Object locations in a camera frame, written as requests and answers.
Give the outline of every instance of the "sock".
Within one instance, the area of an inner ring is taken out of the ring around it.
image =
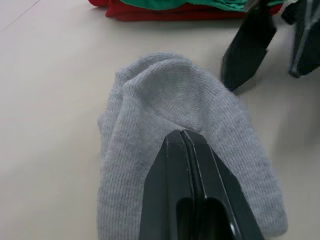
[[[98,121],[100,240],[139,239],[145,178],[165,136],[176,129],[207,139],[237,177],[265,236],[287,230],[271,162],[244,106],[222,83],[188,59],[165,53],[142,58],[116,76],[108,108]]]
[[[153,53],[141,57],[131,66],[120,70],[115,74],[115,81],[109,94],[108,105],[106,111],[99,116],[98,126],[101,133],[101,159],[105,159],[105,154],[108,151],[109,141],[112,137],[114,125],[119,115],[119,111],[123,100],[123,85],[130,79],[136,77],[150,65],[168,59],[183,58],[181,55],[174,53]]]

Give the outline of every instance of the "red fabric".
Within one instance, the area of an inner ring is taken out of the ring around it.
[[[89,0],[89,3],[96,7],[109,7],[109,0]]]
[[[213,6],[194,5],[185,3],[180,7],[168,10],[150,10],[128,5],[120,0],[89,0],[97,7],[109,7],[107,17],[115,17],[119,21],[189,21],[189,20],[213,20],[213,19],[238,19],[246,13],[238,11],[225,11]],[[270,12],[276,14],[282,7],[278,4],[271,8]]]

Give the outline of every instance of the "white table surface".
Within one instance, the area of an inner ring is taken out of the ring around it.
[[[219,75],[241,23],[117,22],[105,12],[87,0],[0,1],[2,240],[97,239],[97,117],[115,71],[164,51]],[[287,74],[292,38],[278,21],[255,81],[238,94],[283,188],[289,231],[279,239],[319,239],[320,71]]]

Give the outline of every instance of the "green cloth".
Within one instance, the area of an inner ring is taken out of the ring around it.
[[[190,3],[195,5],[207,5],[226,11],[245,12],[248,0],[121,0],[125,4],[150,10],[168,10]],[[269,6],[283,3],[285,0],[271,0]]]

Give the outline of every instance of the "gray sock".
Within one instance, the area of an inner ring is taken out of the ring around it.
[[[138,240],[144,181],[167,134],[202,134],[239,180],[262,232],[287,228],[279,184],[238,99],[181,56],[152,54],[116,75],[101,132],[100,240]]]

